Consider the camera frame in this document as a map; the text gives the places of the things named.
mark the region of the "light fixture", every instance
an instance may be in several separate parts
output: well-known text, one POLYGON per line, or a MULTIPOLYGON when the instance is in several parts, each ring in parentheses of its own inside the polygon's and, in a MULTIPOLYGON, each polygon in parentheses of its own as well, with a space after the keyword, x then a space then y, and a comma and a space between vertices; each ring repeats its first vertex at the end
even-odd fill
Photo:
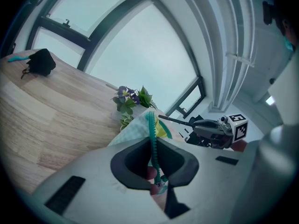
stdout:
POLYGON ((270 96, 270 97, 266 100, 266 102, 267 102, 268 105, 272 105, 272 104, 275 103, 275 100, 274 100, 273 96, 270 96))

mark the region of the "black rectangular slot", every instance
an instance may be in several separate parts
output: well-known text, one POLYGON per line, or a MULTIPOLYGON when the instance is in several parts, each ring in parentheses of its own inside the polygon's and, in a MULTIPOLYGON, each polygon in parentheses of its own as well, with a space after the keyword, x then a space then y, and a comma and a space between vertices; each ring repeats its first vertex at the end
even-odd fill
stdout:
POLYGON ((237 159, 231 159, 231 158, 227 158, 227 157, 224 157, 224 156, 218 156, 216 158, 216 160, 218 160, 220 162, 225 162, 225 163, 228 163, 228 164, 232 164, 232 165, 236 165, 239 161, 237 159))
POLYGON ((68 181, 46 202, 45 206, 62 215, 76 193, 79 191, 85 178, 72 176, 68 181))

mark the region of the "black tube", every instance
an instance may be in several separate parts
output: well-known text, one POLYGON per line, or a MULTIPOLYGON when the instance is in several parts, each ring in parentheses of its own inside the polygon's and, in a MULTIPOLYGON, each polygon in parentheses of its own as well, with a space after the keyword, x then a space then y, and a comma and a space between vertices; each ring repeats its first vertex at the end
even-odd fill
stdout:
POLYGON ((169 118, 167 116, 164 116, 164 115, 158 115, 159 118, 162 118, 162 119, 166 119, 166 120, 169 120, 169 121, 172 121, 172 122, 176 122, 176 123, 179 123, 181 125, 186 125, 186 126, 190 126, 190 127, 193 127, 193 125, 189 124, 188 122, 184 122, 184 121, 181 121, 181 120, 178 120, 178 119, 173 119, 173 118, 169 118))

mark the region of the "window frame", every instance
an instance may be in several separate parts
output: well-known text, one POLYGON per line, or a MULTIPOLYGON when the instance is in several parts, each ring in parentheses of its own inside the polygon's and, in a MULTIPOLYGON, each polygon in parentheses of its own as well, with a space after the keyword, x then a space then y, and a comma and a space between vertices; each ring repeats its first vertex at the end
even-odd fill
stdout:
POLYGON ((204 85, 203 85, 203 78, 199 77, 195 80, 195 82, 190 86, 190 88, 177 100, 177 102, 166 112, 166 116, 170 116, 175 110, 180 112, 183 115, 183 118, 186 119, 189 114, 201 103, 201 101, 206 97, 204 85), (200 91, 200 98, 196 101, 196 103, 185 112, 180 105, 183 101, 191 94, 194 89, 199 88, 200 91))

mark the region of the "purple flower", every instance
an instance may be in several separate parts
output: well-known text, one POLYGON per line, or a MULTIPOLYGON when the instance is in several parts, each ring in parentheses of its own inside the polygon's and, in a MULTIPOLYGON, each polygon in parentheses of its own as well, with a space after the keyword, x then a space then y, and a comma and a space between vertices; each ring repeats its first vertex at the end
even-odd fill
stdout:
POLYGON ((127 96, 127 88, 125 86, 120 86, 118 89, 118 97, 123 98, 127 96))
POLYGON ((133 94, 131 98, 136 103, 136 105, 140 104, 140 99, 138 96, 136 96, 136 94, 133 94))
POLYGON ((134 94, 134 93, 135 93, 135 90, 132 90, 132 89, 130 89, 130 88, 128 88, 128 87, 127 87, 127 89, 128 89, 128 93, 129 93, 129 94, 134 94))

